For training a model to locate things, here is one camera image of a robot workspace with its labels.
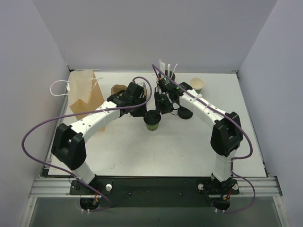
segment paper bag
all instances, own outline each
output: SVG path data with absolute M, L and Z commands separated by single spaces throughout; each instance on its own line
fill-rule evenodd
M 71 72 L 68 99 L 74 114 L 96 110 L 103 104 L 104 98 L 93 70 Z

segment cable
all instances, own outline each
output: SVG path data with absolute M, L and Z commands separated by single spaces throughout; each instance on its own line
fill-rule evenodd
M 150 84 L 150 82 L 145 79 L 144 77 L 135 77 L 133 78 L 133 81 L 135 81 L 136 79 L 143 79 L 145 80 L 145 82 L 148 84 L 149 88 L 150 88 L 150 95 L 148 96 L 148 98 L 146 99 L 145 102 L 141 103 L 141 104 L 138 104 L 138 105 L 133 105 L 133 106 L 124 106 L 124 107 L 115 107 L 115 108 L 108 108 L 107 111 L 111 111 L 111 110 L 125 110 L 125 109 L 133 109 L 133 108 L 137 108 L 137 107 L 140 107 L 140 106 L 143 106 L 145 105 L 150 99 L 151 99 L 151 96 L 152 96 L 152 86 Z M 30 133 L 32 133 L 35 129 L 37 129 L 38 127 L 40 127 L 41 125 L 44 125 L 48 122 L 51 122 L 51 121 L 55 121 L 55 120 L 58 120 L 58 119 L 61 119 L 61 118 L 66 118 L 66 117 L 74 117 L 74 116 L 78 116 L 78 115 L 83 115 L 83 114 L 94 114 L 94 113 L 99 113 L 99 112 L 102 112 L 104 111 L 103 109 L 102 110 L 94 110 L 94 111 L 86 111 L 86 112 L 82 112 L 82 113 L 73 113 L 73 114 L 67 114 L 67 115 L 63 115 L 63 116 L 58 116 L 58 117 L 54 117 L 54 118 L 51 118 L 51 119 L 48 119 L 48 120 L 45 120 L 37 125 L 35 125 L 33 128 L 31 128 L 23 137 L 22 139 L 22 142 L 21 142 L 21 147 L 22 147 L 22 150 L 23 152 L 29 157 L 31 158 L 32 160 L 38 162 L 38 163 L 41 163 L 45 166 L 49 166 L 49 167 L 53 167 L 53 168 L 56 168 L 56 169 L 59 169 L 59 170 L 62 170 L 68 174 L 70 174 L 71 176 L 75 177 L 80 183 L 82 183 L 83 185 L 85 185 L 86 187 L 88 187 L 89 189 L 91 189 L 92 191 L 98 193 L 99 195 L 101 195 L 109 204 L 111 204 L 111 201 L 105 196 L 103 195 L 101 192 L 98 192 L 96 189 L 94 189 L 93 187 L 89 186 L 88 184 L 86 184 L 84 181 L 82 181 L 80 178 L 78 178 L 74 173 L 72 173 L 71 171 L 68 171 L 66 169 L 63 169 L 59 166 L 55 166 L 55 165 L 52 165 L 52 164 L 49 164 L 47 162 L 44 162 L 44 161 L 41 161 L 37 158 L 35 158 L 34 156 L 32 156 L 31 154 L 29 154 L 29 152 L 26 150 L 25 148 L 25 140 L 27 139 L 27 137 L 29 136 Z M 97 210 L 104 210 L 104 209 L 107 209 L 107 208 L 110 208 L 110 207 L 105 207 L 105 208 L 100 208 L 100 209 L 96 209 L 95 211 Z
M 169 78 L 168 76 L 166 76 L 165 73 L 163 73 L 160 69 L 157 68 L 157 66 L 155 66 L 155 65 L 153 64 L 153 65 L 152 65 L 152 68 L 153 68 L 153 70 L 155 71 L 156 74 L 157 74 L 157 71 L 159 71 L 159 73 L 160 73 L 161 75 L 163 75 L 164 77 L 166 77 L 166 79 L 168 79 L 172 84 L 176 85 L 178 88 L 180 88 L 180 89 L 181 89 L 182 91 L 184 91 L 186 94 L 188 94 L 190 97 L 195 98 L 195 96 L 193 96 L 191 93 L 187 92 L 182 86 L 179 86 L 179 84 L 177 84 L 177 83 L 176 83 L 175 81 L 173 81 L 171 78 Z M 233 157 L 233 158 L 231 159 L 231 161 L 232 161 L 231 168 L 233 167 L 233 160 L 237 160 L 237 159 L 246 159 L 246 158 L 249 158 L 250 156 L 252 156 L 252 152 L 253 152 L 252 143 L 251 143 L 251 141 L 250 141 L 248 135 L 246 134 L 246 132 L 245 132 L 245 131 L 244 131 L 244 130 L 243 130 L 243 129 L 242 129 L 242 128 L 241 128 L 241 127 L 240 127 L 232 118 L 230 118 L 229 116 L 227 116 L 227 115 L 225 115 L 225 114 L 223 114 L 223 113 L 217 111 L 216 109 L 214 109 L 214 108 L 208 106 L 205 102 L 203 102 L 203 101 L 202 101 L 201 99 L 199 99 L 199 98 L 197 99 L 197 101 L 200 102 L 200 103 L 202 103 L 203 105 L 207 106 L 207 108 L 210 109 L 211 111 L 214 111 L 215 113 L 217 113 L 217 114 L 221 115 L 222 117 L 225 117 L 226 119 L 228 119 L 231 123 L 233 123 L 233 124 L 242 132 L 242 134 L 243 134 L 244 137 L 246 138 L 246 140 L 247 140 L 247 142 L 248 142 L 248 144 L 249 144 L 249 147 L 250 147 L 250 153 L 249 153 L 248 155 L 242 156 L 242 157 Z M 246 178 L 244 178 L 244 177 L 242 177 L 242 176 L 240 176 L 240 175 L 235 174 L 233 171 L 232 171 L 232 174 L 234 174 L 235 176 L 237 176 L 237 177 L 239 177 L 239 178 L 245 180 L 246 182 L 248 182 L 248 183 L 251 185 L 251 187 L 252 187 L 252 190 L 253 190 L 254 195 L 253 195 L 253 198 L 252 198 L 251 203 L 250 203 L 248 206 L 243 207 L 243 208 L 238 209 L 238 210 L 229 211 L 229 212 L 225 211 L 225 213 L 237 213 L 237 212 L 240 212 L 240 211 L 242 211 L 242 210 L 245 210 L 245 209 L 251 207 L 251 206 L 254 204 L 255 200 L 256 200 L 256 191 L 255 191 L 255 188 L 254 188 L 254 186 L 252 185 L 252 183 L 251 183 L 249 180 L 247 180 Z

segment screw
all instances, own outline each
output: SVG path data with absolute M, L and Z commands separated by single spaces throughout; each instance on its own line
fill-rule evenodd
M 237 184 L 235 184 L 233 187 L 232 187 L 232 189 L 234 189 L 234 190 L 238 190 L 238 185 Z
M 203 190 L 203 188 L 204 188 L 204 185 L 203 185 L 202 183 L 198 184 L 198 189 L 199 189 L 200 191 Z
M 113 188 L 113 186 L 110 184 L 110 183 L 108 183 L 106 186 L 105 186 L 105 189 L 106 189 L 106 191 L 110 191 L 110 190 L 112 190 L 112 188 Z

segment gray wall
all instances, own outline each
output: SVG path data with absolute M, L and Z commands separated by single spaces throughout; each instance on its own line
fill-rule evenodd
M 61 98 L 49 93 L 69 72 L 31 0 L 0 2 L 0 226 L 19 226 L 33 178 L 42 168 L 21 150 L 23 135 L 58 114 Z M 63 92 L 64 84 L 54 87 Z M 31 154 L 45 158 L 54 130 L 48 124 L 30 136 Z
M 34 0 L 71 69 L 238 70 L 276 0 Z
M 291 226 L 302 226 L 303 1 L 279 0 L 240 69 L 240 85 Z

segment cup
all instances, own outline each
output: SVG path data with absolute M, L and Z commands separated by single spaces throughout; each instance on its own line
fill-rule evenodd
M 192 78 L 189 84 L 198 94 L 200 94 L 202 88 L 204 87 L 204 81 L 200 78 Z
M 161 115 L 158 111 L 149 110 L 147 111 L 147 115 L 143 117 L 143 120 L 149 131 L 155 131 L 159 126 Z

